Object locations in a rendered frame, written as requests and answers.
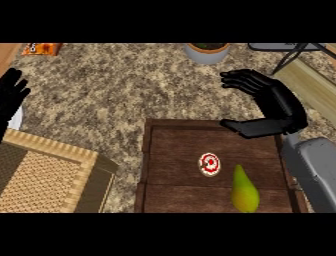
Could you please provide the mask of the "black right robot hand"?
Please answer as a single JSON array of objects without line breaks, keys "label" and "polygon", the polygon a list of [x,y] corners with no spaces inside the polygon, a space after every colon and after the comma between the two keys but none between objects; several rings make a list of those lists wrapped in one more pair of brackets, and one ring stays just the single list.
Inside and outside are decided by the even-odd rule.
[{"label": "black right robot hand", "polygon": [[264,117],[248,121],[223,119],[220,125],[252,139],[294,134],[308,126],[304,106],[285,84],[252,69],[221,72],[221,87],[249,94]]}]

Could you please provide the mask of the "red and white cupcake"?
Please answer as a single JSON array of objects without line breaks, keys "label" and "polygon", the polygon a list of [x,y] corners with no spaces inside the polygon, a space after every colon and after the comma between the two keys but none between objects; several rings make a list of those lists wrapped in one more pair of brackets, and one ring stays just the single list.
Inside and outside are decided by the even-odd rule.
[{"label": "red and white cupcake", "polygon": [[205,153],[198,161],[199,171],[207,177],[215,177],[221,170],[220,158],[214,153]]}]

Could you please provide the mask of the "brown wooden tray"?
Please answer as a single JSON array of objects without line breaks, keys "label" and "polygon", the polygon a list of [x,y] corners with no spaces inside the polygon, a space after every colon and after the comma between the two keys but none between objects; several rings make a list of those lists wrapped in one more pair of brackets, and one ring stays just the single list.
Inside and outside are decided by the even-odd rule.
[{"label": "brown wooden tray", "polygon": [[148,120],[134,211],[233,213],[233,171],[241,166],[260,193],[258,211],[306,213],[280,149],[279,135],[245,139],[215,121]]}]

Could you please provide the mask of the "orange packet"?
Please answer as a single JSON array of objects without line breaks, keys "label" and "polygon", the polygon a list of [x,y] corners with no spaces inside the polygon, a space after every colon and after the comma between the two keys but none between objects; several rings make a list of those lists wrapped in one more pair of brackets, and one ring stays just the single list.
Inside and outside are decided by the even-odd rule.
[{"label": "orange packet", "polygon": [[56,56],[60,50],[60,43],[29,43],[22,51],[22,55],[49,55]]}]

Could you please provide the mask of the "grey plant pot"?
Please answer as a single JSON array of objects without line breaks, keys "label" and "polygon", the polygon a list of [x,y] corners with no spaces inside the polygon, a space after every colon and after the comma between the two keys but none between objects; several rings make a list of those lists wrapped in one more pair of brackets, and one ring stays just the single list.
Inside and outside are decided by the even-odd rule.
[{"label": "grey plant pot", "polygon": [[184,44],[184,52],[187,57],[199,64],[217,64],[229,54],[230,44],[226,43],[218,49],[202,49],[193,43]]}]

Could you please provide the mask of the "wicker basket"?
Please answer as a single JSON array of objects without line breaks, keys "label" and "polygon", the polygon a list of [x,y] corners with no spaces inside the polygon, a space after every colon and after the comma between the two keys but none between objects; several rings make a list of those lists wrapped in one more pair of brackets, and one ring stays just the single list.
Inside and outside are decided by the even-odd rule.
[{"label": "wicker basket", "polygon": [[0,213],[100,213],[117,170],[97,152],[10,129],[0,145]]}]

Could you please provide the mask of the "green pear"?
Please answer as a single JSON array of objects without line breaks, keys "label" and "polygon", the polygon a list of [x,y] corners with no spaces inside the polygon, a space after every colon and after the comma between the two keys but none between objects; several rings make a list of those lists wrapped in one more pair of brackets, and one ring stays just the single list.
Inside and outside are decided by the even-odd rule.
[{"label": "green pear", "polygon": [[257,211],[260,206],[260,192],[241,164],[236,165],[233,171],[230,200],[235,208],[241,212],[252,213]]}]

